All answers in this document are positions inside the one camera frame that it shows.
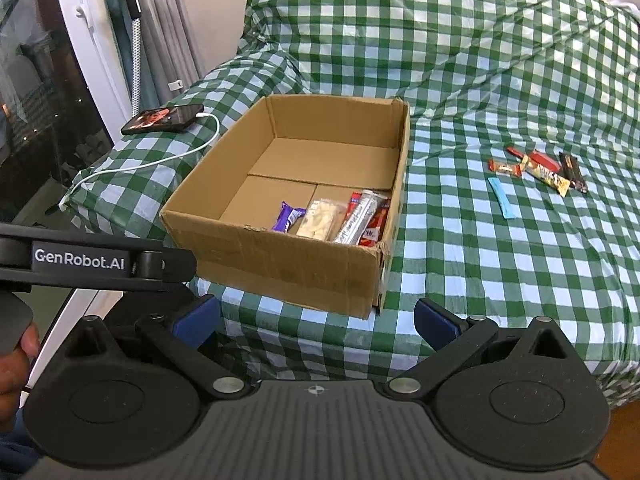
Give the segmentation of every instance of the phone screen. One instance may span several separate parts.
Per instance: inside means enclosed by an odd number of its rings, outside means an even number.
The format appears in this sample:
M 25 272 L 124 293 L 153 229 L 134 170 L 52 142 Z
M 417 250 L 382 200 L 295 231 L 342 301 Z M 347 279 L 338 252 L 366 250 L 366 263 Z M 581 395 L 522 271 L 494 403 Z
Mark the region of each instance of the phone screen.
M 202 105 L 182 105 L 144 110 L 123 126 L 122 133 L 142 134 L 179 130 L 191 124 L 196 114 L 203 109 Z

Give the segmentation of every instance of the curtain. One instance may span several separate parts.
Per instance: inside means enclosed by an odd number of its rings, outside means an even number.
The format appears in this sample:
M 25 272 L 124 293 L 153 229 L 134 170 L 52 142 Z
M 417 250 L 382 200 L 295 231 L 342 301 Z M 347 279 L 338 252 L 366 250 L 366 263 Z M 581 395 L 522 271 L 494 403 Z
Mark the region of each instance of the curtain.
M 142 40 L 161 102 L 182 90 L 168 84 L 182 80 L 188 88 L 202 76 L 198 53 L 188 32 L 181 0 L 139 0 Z

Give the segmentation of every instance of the bed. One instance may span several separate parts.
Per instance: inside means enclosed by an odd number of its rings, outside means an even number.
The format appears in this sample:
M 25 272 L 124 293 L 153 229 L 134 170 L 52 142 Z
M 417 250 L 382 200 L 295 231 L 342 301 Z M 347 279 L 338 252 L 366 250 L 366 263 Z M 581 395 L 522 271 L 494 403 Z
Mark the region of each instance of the bed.
M 412 319 L 428 294 L 500 326 L 550 316 L 612 405 L 639 397 L 638 41 L 632 16 L 601 0 L 248 0 L 236 57 L 172 103 L 204 104 L 224 132 L 271 93 L 397 96 L 412 138 L 382 312 L 354 319 L 195 279 L 222 300 L 223 364 L 387 380 L 432 352 Z M 184 152 L 213 127 L 129 137 L 77 179 Z M 502 178 L 518 216 L 504 220 L 486 161 L 509 145 L 569 151 L 589 193 Z M 65 209 L 80 228 L 171 244 L 158 211 L 200 157 L 100 176 Z

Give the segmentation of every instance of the door frame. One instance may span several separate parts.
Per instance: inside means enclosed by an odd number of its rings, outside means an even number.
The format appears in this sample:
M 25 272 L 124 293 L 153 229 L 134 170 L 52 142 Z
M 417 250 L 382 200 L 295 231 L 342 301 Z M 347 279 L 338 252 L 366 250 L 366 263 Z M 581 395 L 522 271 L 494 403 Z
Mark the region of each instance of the door frame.
M 58 0 L 76 59 L 111 140 L 131 118 L 129 89 L 104 0 Z

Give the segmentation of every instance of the cardboard box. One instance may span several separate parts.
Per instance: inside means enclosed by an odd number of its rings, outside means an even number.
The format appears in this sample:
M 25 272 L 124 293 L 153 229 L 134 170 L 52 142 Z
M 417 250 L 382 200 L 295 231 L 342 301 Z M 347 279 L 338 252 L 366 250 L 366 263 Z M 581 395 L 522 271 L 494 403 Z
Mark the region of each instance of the cardboard box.
M 382 306 L 409 139 L 401 100 L 273 95 L 258 101 L 180 184 L 160 217 L 198 275 L 289 303 L 366 319 Z M 271 231 L 281 203 L 391 195 L 382 240 L 366 248 Z

